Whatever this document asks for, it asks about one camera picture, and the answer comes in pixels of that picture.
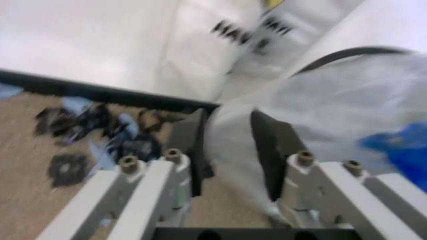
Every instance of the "blue cloth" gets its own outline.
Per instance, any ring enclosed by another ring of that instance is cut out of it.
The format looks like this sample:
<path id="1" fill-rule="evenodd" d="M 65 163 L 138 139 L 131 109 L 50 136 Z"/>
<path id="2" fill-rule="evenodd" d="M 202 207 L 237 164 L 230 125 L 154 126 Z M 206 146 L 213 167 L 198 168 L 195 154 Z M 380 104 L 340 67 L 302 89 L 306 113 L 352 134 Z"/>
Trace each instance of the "blue cloth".
<path id="1" fill-rule="evenodd" d="M 387 157 L 411 182 L 427 193 L 427 123 L 417 122 L 396 133 L 381 132 L 362 138 L 366 148 Z"/>
<path id="2" fill-rule="evenodd" d="M 77 116 L 90 108 L 92 104 L 94 104 L 93 101 L 79 96 L 64 96 L 62 98 L 62 106 Z"/>
<path id="3" fill-rule="evenodd" d="M 12 86 L 0 83 L 0 100 L 8 99 L 14 95 L 20 94 L 24 89 L 20 86 Z"/>
<path id="4" fill-rule="evenodd" d="M 116 163 L 113 157 L 107 152 L 107 143 L 96 144 L 89 140 L 89 148 L 92 152 L 93 158 L 96 160 L 95 166 L 89 171 L 87 177 L 91 177 L 98 170 L 115 171 Z"/>
<path id="5" fill-rule="evenodd" d="M 134 139 L 140 132 L 140 126 L 138 126 L 138 123 L 131 115 L 122 113 L 118 116 L 118 121 L 121 124 L 127 124 L 126 130 L 130 133 L 132 139 Z"/>

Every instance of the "white plastic bag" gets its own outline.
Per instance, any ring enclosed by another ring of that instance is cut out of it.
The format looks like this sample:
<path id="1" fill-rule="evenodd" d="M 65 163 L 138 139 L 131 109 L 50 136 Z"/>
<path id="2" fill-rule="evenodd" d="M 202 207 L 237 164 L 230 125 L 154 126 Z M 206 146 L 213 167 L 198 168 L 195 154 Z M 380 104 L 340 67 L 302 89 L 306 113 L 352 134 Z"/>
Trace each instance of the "white plastic bag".
<path id="1" fill-rule="evenodd" d="M 290 123 L 321 162 L 356 160 L 371 174 L 394 172 L 363 137 L 427 121 L 427 57 L 361 56 L 280 79 L 222 105 L 209 119 L 206 153 L 221 179 L 265 214 L 280 216 L 268 195 L 252 136 L 254 109 Z"/>
<path id="2" fill-rule="evenodd" d="M 253 30 L 262 13 L 259 0 L 181 0 L 155 88 L 162 94 L 215 100 L 247 47 L 244 34 Z M 236 29 L 236 40 L 227 37 Z"/>
<path id="3" fill-rule="evenodd" d="M 278 77 L 364 0 L 286 0 L 260 21 L 235 71 Z"/>

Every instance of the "black lettering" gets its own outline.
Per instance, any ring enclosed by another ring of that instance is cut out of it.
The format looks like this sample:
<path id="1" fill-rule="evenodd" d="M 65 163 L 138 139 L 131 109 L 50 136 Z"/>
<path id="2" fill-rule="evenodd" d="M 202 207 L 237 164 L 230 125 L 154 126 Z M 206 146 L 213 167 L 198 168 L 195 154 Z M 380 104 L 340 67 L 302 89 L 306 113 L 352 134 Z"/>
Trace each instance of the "black lettering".
<path id="1" fill-rule="evenodd" d="M 237 38 L 239 37 L 240 32 L 241 32 L 240 29 L 236 28 L 233 31 L 230 31 L 229 33 L 227 33 L 225 35 L 225 37 L 226 38 L 231 38 L 231 42 L 235 42 L 235 41 L 237 41 Z"/>
<path id="2" fill-rule="evenodd" d="M 279 27 L 278 22 L 272 22 L 267 28 L 275 31 Z"/>
<path id="3" fill-rule="evenodd" d="M 262 25 L 264 26 L 264 27 L 268 27 L 268 26 L 270 26 L 272 23 L 274 23 L 274 22 L 276 22 L 275 21 L 275 19 L 273 18 L 273 17 L 269 17 L 269 18 L 267 18 L 263 23 L 262 23 Z"/>
<path id="4" fill-rule="evenodd" d="M 224 27 L 221 33 L 219 33 L 219 35 L 224 36 L 232 27 L 233 27 L 233 24 L 229 24 L 228 26 Z"/>
<path id="5" fill-rule="evenodd" d="M 261 50 L 265 48 L 269 43 L 270 43 L 270 40 L 268 38 L 263 38 L 256 44 L 256 49 Z"/>
<path id="6" fill-rule="evenodd" d="M 283 35 L 285 35 L 285 34 L 287 34 L 289 31 L 291 31 L 292 30 L 292 28 L 291 27 L 288 27 L 284 32 L 282 32 L 281 33 L 281 35 L 280 36 L 283 36 Z"/>
<path id="7" fill-rule="evenodd" d="M 243 44 L 247 43 L 249 41 L 249 39 L 251 39 L 251 34 L 248 32 L 243 33 L 240 37 L 239 45 L 243 45 Z"/>
<path id="8" fill-rule="evenodd" d="M 210 32 L 214 33 L 216 31 L 222 29 L 225 23 L 226 23 L 225 21 L 218 22 L 218 24 Z"/>

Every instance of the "beige bin floor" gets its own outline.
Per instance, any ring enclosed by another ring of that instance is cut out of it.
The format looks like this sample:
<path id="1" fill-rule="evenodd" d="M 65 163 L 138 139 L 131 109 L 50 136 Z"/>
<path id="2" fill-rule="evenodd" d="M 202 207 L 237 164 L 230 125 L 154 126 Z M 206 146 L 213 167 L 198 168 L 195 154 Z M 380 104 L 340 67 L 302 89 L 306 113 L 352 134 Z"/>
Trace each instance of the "beige bin floor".
<path id="1" fill-rule="evenodd" d="M 59 153 L 85 153 L 94 164 L 88 139 L 59 147 L 50 135 L 34 136 L 35 116 L 46 107 L 59 107 L 61 99 L 22 93 L 0 101 L 0 234 L 2 240 L 31 240 L 49 224 L 83 186 L 51 188 L 50 160 Z M 110 104 L 113 114 L 137 117 L 141 108 Z M 164 141 L 165 126 L 158 138 Z M 185 227 L 266 228 L 267 220 L 228 186 L 214 177 L 203 183 L 203 195 L 193 198 Z M 113 224 L 99 227 L 91 239 L 105 239 Z"/>

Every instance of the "dark fabric piece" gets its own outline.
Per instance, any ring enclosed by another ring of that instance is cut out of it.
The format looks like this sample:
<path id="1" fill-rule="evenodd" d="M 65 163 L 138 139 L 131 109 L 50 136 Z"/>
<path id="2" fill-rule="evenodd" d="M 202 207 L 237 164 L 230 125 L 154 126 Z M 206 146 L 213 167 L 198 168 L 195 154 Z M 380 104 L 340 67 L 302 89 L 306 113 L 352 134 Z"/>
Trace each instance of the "dark fabric piece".
<path id="1" fill-rule="evenodd" d="M 250 125 L 265 187 L 274 202 L 282 194 L 286 158 L 306 147 L 289 123 L 277 121 L 257 109 L 250 114 Z"/>
<path id="2" fill-rule="evenodd" d="M 185 120 L 175 122 L 164 148 L 179 149 L 191 159 L 193 197 L 202 194 L 202 180 L 205 178 L 207 163 L 203 154 L 203 140 L 206 120 L 206 111 L 198 109 Z"/>
<path id="3" fill-rule="evenodd" d="M 81 183 L 87 173 L 88 159 L 80 153 L 53 156 L 47 172 L 53 188 Z"/>

